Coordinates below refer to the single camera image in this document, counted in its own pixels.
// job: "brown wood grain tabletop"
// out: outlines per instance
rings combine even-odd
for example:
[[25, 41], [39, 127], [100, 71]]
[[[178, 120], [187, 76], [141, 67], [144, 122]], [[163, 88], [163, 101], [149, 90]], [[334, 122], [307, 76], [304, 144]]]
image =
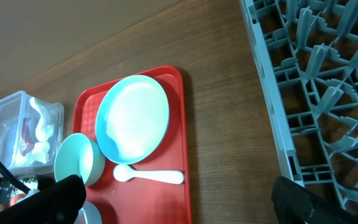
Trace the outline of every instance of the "brown wood grain tabletop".
[[193, 223], [277, 223], [280, 169], [238, 0], [184, 0], [0, 98], [24, 90], [62, 103], [67, 136], [82, 91], [159, 65], [184, 79]]

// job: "bowl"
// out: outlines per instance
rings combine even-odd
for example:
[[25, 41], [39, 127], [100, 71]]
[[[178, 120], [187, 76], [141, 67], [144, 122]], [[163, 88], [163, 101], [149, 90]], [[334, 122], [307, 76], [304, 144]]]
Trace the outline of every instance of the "bowl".
[[162, 86], [145, 75], [132, 75], [103, 98], [96, 116], [96, 140], [109, 160], [133, 164], [157, 148], [168, 123], [169, 104]]
[[68, 136], [60, 145], [55, 159], [55, 180], [75, 174], [86, 186], [94, 184], [103, 173], [105, 156], [96, 142], [84, 134]]
[[74, 224], [102, 224], [99, 210], [91, 202], [84, 202]]

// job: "light blue plate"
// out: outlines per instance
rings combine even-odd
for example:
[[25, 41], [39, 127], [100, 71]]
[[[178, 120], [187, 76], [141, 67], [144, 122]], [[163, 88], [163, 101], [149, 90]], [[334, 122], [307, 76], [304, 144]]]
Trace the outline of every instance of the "light blue plate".
[[133, 164], [160, 144], [169, 122], [168, 98], [153, 78], [133, 75], [116, 83], [96, 116], [100, 150], [118, 164]]

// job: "blue dish rack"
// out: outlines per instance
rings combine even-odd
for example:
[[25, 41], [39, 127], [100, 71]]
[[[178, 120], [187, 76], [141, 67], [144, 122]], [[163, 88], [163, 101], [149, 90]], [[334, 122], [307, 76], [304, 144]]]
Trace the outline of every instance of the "blue dish rack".
[[[334, 46], [341, 41], [358, 44], [358, 34], [353, 30], [358, 22], [358, 0], [346, 4], [339, 4], [338, 0], [240, 0], [240, 4], [282, 175], [304, 187], [332, 183], [340, 206], [346, 209], [348, 200], [358, 202], [358, 181], [348, 188], [338, 183], [331, 159], [341, 154], [358, 164], [358, 158], [349, 153], [358, 149], [358, 135], [351, 135], [358, 131], [358, 115], [356, 118], [337, 115], [358, 108], [358, 49], [352, 55], [341, 55]], [[260, 19], [271, 14], [278, 14], [280, 21], [276, 22], [281, 28], [263, 33]], [[325, 19], [328, 14], [336, 18], [335, 26]], [[319, 33], [332, 39], [314, 44], [311, 40]], [[269, 51], [283, 46], [288, 46], [289, 56], [273, 66]], [[300, 64], [300, 53], [310, 56], [305, 66]], [[337, 66], [322, 70], [327, 63]], [[299, 94], [303, 95], [308, 111], [286, 114], [280, 90], [293, 85], [301, 86]], [[325, 86], [326, 91], [319, 92], [317, 85]], [[345, 95], [351, 100], [338, 103]], [[326, 142], [318, 123], [322, 115], [346, 124], [348, 130], [338, 140]], [[326, 163], [301, 166], [293, 138], [310, 133], [317, 135]]]

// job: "tray rim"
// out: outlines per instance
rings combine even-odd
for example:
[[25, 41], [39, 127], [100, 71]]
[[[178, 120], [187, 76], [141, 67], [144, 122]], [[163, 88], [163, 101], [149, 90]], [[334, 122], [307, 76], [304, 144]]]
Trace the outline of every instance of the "tray rim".
[[[184, 94], [184, 87], [183, 87], [183, 78], [179, 70], [171, 65], [162, 65], [159, 67], [154, 67], [142, 72], [135, 73], [133, 75], [146, 75], [148, 77], [158, 77], [160, 75], [172, 75], [175, 77], [175, 79], [178, 82], [178, 89], [180, 94], [180, 112], [181, 112], [181, 126], [182, 126], [182, 141], [183, 141], [183, 173], [185, 175], [185, 182], [183, 183], [185, 185], [185, 206], [186, 206], [186, 212], [187, 212], [187, 222], [188, 224], [191, 224], [191, 200], [190, 200], [190, 178], [189, 178], [189, 165], [188, 165], [188, 148], [187, 148], [187, 135], [186, 135], [186, 117], [185, 117], [185, 94]], [[71, 133], [80, 133], [81, 132], [81, 123], [76, 123], [76, 120], [81, 120], [82, 117], [82, 107], [84, 106], [84, 103], [86, 100], [102, 91], [108, 91], [111, 87], [110, 86], [114, 82], [118, 82], [119, 80], [122, 80], [125, 77], [121, 77], [115, 80], [111, 80], [106, 83], [102, 83], [100, 85], [96, 85], [93, 87], [90, 87], [86, 90], [84, 90], [77, 100], [75, 101], [74, 105], [74, 111], [73, 111], [73, 124], [71, 127]]]

